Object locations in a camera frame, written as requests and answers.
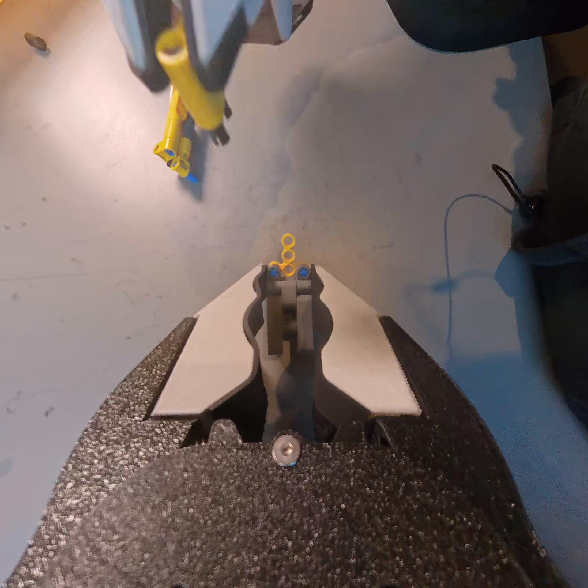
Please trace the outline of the grey and yellow brick assembly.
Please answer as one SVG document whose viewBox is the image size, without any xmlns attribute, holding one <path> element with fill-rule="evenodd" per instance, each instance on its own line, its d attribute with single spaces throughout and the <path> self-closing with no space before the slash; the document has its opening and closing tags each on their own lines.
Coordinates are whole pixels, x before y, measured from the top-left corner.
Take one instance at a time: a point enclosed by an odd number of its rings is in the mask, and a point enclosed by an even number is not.
<svg viewBox="0 0 588 588">
<path fill-rule="evenodd" d="M 312 269 L 303 264 L 287 277 L 276 264 L 267 270 L 267 347 L 270 356 L 283 354 L 289 342 L 290 354 L 314 351 Z"/>
</svg>

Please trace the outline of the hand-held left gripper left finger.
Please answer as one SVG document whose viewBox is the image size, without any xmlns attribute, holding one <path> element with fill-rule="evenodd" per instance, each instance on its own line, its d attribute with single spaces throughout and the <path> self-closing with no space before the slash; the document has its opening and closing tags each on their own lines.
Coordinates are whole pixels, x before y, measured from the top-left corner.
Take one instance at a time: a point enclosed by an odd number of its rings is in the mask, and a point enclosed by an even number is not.
<svg viewBox="0 0 588 588">
<path fill-rule="evenodd" d="M 250 384 L 260 366 L 267 266 L 257 265 L 195 314 L 149 416 L 202 416 Z"/>
</svg>

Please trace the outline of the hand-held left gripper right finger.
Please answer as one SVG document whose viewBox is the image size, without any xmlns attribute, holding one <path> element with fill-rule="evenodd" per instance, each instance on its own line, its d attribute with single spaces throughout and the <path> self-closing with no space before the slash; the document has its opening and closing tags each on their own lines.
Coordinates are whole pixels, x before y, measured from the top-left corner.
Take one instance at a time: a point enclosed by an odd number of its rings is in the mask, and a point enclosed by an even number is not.
<svg viewBox="0 0 588 588">
<path fill-rule="evenodd" d="M 313 398 L 324 417 L 421 416 L 377 311 L 321 266 L 313 301 L 327 311 Z"/>
</svg>

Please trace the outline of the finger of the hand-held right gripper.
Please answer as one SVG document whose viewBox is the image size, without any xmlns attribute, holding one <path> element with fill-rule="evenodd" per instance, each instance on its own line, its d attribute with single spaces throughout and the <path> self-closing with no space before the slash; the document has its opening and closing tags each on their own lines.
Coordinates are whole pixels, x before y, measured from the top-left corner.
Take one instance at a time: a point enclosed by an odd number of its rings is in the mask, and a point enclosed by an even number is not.
<svg viewBox="0 0 588 588">
<path fill-rule="evenodd" d="M 131 71 L 150 90 L 163 91 L 169 78 L 155 53 L 159 34 L 171 27 L 171 1 L 103 1 Z"/>
<path fill-rule="evenodd" d="M 190 64 L 209 92 L 225 89 L 248 32 L 243 1 L 182 1 Z"/>
</svg>

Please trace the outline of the person's black hoodie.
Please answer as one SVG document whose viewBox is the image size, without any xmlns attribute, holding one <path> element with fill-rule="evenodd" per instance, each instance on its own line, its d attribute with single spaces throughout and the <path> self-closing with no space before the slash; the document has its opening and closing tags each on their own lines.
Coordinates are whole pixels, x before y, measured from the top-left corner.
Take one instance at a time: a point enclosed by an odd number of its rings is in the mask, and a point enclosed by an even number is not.
<svg viewBox="0 0 588 588">
<path fill-rule="evenodd" d="M 513 245 L 531 268 L 563 401 L 587 428 L 587 26 L 542 42 L 552 103 L 547 190 Z"/>
</svg>

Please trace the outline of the grey desk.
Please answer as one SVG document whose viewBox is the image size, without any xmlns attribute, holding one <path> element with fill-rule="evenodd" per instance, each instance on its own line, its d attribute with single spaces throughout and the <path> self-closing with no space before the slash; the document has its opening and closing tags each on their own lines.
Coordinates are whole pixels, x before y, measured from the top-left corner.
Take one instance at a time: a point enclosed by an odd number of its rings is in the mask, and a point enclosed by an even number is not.
<svg viewBox="0 0 588 588">
<path fill-rule="evenodd" d="M 152 155 L 167 95 L 132 75 L 100 1 L 2 3 L 1 580 L 107 395 L 292 232 L 462 387 L 583 586 L 586 437 L 490 170 L 541 179 L 541 43 L 443 55 L 382 1 L 318 2 L 283 47 L 244 48 L 231 141 L 201 148 L 194 187 Z"/>
</svg>

